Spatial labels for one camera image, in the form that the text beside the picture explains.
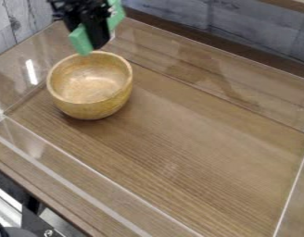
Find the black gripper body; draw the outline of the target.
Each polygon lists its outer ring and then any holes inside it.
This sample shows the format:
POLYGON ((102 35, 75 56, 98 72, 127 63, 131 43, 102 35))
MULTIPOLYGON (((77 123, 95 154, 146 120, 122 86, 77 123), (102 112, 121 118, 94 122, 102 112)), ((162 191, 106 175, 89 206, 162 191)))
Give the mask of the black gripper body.
POLYGON ((57 17, 77 16, 81 12, 109 16, 107 0, 46 0, 57 17))

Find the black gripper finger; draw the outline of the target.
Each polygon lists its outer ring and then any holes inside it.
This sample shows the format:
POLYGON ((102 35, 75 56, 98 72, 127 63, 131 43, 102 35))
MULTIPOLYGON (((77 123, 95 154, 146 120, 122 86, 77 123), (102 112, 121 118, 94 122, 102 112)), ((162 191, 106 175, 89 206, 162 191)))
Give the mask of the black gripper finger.
POLYGON ((109 41, 106 18, 86 12, 82 12, 79 17, 93 49, 99 49, 109 41))
POLYGON ((78 13, 74 11, 63 12, 62 13, 62 21, 63 21, 67 31, 73 31, 79 24, 78 13))

